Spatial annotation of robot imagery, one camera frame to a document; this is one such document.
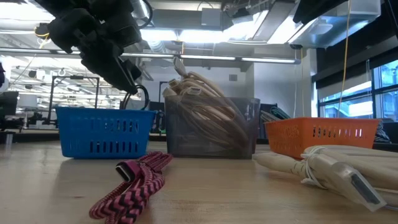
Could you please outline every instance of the desk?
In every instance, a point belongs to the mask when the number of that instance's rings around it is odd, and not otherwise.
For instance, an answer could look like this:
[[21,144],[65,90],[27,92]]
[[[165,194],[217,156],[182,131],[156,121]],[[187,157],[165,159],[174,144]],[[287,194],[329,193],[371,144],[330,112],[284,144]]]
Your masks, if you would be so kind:
[[[165,151],[165,143],[149,148]],[[118,161],[64,158],[59,142],[14,144],[11,153],[0,154],[2,224],[104,223],[91,220],[88,210],[120,183]],[[174,159],[164,174],[164,188],[137,223],[398,223],[398,212],[371,213],[253,161]]]

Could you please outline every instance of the plastic basket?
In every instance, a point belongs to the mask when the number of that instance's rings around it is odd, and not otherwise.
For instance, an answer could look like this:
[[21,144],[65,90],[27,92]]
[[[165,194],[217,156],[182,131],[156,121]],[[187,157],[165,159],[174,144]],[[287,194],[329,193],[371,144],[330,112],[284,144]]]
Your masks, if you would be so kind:
[[56,108],[62,154],[77,159],[133,159],[146,153],[155,111]]
[[272,151],[301,159],[303,151],[317,145],[372,148],[378,119],[294,118],[266,123]]

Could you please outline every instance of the orange basket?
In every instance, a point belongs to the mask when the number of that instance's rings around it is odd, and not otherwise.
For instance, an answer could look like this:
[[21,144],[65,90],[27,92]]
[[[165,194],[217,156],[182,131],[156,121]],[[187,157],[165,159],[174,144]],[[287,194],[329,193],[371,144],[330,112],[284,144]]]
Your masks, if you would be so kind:
[[378,119],[294,118],[265,123],[272,151],[301,158],[311,146],[345,145],[372,148]]

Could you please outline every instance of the ceiling light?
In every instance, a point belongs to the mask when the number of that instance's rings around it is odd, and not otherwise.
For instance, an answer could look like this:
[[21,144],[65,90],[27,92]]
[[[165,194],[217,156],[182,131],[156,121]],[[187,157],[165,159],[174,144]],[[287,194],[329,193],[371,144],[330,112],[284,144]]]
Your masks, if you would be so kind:
[[297,40],[297,38],[299,38],[314,22],[316,22],[318,20],[318,18],[312,20],[311,22],[309,22],[307,25],[305,25],[303,28],[301,28],[289,41],[288,43],[292,43],[295,40]]
[[294,15],[289,15],[285,21],[275,30],[274,34],[267,41],[268,44],[284,44],[303,26],[301,22],[293,22]]
[[173,58],[171,54],[145,54],[145,53],[123,53],[125,57],[145,57],[145,58]]
[[296,63],[294,59],[278,59],[278,58],[242,58],[243,62],[268,62],[268,63]]
[[187,43],[220,43],[227,41],[222,31],[183,30],[179,40]]
[[254,38],[254,35],[257,33],[257,31],[260,29],[261,24],[266,19],[268,12],[269,12],[269,10],[265,10],[265,11],[258,12],[255,15],[253,15],[253,19],[255,22],[252,25],[251,29],[247,32],[246,40]]
[[174,30],[142,29],[140,32],[142,39],[146,41],[177,40],[177,35]]
[[180,57],[186,59],[235,60],[235,57],[206,56],[206,55],[181,55]]

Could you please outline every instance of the white cable bundle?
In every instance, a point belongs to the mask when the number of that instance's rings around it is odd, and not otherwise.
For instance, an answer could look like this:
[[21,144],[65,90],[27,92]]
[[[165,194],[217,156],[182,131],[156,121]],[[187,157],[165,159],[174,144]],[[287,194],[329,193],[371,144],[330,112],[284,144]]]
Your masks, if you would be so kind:
[[212,81],[196,72],[187,73],[179,58],[174,58],[174,65],[182,79],[169,81],[170,87],[164,90],[163,96],[181,96],[169,100],[175,100],[173,103],[181,108],[181,116],[187,124],[222,148],[247,149],[247,125],[236,105]]
[[313,184],[361,203],[370,211],[398,207],[398,153],[353,146],[313,146],[302,161],[267,152],[258,164],[300,176]]

